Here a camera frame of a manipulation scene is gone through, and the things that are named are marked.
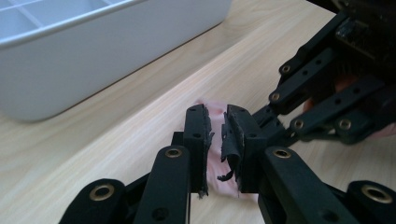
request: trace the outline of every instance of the pink object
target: pink object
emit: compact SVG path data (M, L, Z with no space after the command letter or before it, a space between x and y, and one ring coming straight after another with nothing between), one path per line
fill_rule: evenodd
M204 104L209 111L209 117L212 125L212 145L207 155L207 183L217 193L232 196L240 199L250 199L257 202L257 194L242 194L238 191L238 186L233 177L229 181L221 182L218 176L226 175L230 172L228 162L221 162L221 125L224 123L224 112L227 111L227 104L223 102L212 102L199 100L197 104Z

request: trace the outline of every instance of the white plastic container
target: white plastic container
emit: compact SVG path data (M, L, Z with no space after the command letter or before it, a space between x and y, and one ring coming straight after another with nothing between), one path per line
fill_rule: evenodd
M185 43L231 0L0 0L0 110L52 117Z

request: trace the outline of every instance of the light wood surface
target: light wood surface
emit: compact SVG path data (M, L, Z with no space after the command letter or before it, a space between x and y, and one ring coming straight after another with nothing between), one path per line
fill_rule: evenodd
M148 173L198 99L256 111L276 87L278 67L332 16L305 1L234 0L219 26L59 116L23 123L0 115L0 222L57 223L93 180L129 184ZM388 137L292 148L339 189L356 179L396 189L395 143ZM203 200L192 196L191 223L263 220L255 203L211 191Z

